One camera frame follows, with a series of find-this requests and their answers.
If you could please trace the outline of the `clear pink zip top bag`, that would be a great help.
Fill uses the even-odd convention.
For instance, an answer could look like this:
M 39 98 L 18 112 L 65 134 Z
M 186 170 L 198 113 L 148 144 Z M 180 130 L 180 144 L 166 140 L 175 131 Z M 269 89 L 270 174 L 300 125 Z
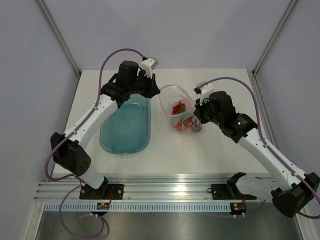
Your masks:
M 198 133 L 202 130 L 200 120 L 194 115 L 195 101 L 182 87 L 165 85 L 158 97 L 170 128 L 181 133 Z

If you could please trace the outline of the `red strawberry bunch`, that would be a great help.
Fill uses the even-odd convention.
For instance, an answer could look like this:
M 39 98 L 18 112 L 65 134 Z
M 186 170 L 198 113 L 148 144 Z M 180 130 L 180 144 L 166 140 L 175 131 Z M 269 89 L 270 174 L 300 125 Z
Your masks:
M 170 126 L 179 132 L 190 132 L 192 130 L 195 117 L 187 108 L 183 101 L 176 102 L 170 115 Z

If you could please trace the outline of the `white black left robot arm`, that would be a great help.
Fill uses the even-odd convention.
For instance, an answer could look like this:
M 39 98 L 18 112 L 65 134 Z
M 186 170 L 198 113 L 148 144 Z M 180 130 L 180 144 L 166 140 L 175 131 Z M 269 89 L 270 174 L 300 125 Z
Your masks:
M 139 94 L 146 99 L 160 93 L 153 70 L 155 58 L 144 58 L 141 63 L 125 60 L 111 79 L 104 84 L 92 105 L 74 126 L 64 133 L 54 133 L 51 138 L 52 159 L 81 181 L 84 199 L 106 199 L 110 196 L 108 179 L 98 173 L 85 149 L 91 138 L 131 95 Z

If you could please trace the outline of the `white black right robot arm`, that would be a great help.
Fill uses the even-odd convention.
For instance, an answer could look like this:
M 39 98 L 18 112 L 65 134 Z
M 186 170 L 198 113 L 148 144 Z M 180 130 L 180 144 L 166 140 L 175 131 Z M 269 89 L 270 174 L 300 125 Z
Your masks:
M 201 124 L 217 125 L 226 137 L 258 160 L 273 178 L 269 181 L 238 172 L 226 183 L 230 197 L 250 195 L 272 202 L 281 214 L 292 218 L 316 196 L 320 177 L 314 172 L 305 173 L 290 162 L 263 136 L 254 120 L 236 112 L 225 91 L 214 91 L 198 98 L 194 114 Z

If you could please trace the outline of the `dark purple fake plum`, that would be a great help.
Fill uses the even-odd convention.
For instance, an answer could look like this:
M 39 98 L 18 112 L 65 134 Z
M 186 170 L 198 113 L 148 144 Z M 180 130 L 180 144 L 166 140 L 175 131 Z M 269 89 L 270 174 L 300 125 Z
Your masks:
M 192 125 L 192 128 L 191 130 L 194 132 L 194 133 L 198 133 L 202 130 L 202 125 L 201 123 L 199 122 L 198 119 L 194 120 L 193 121 L 193 125 Z

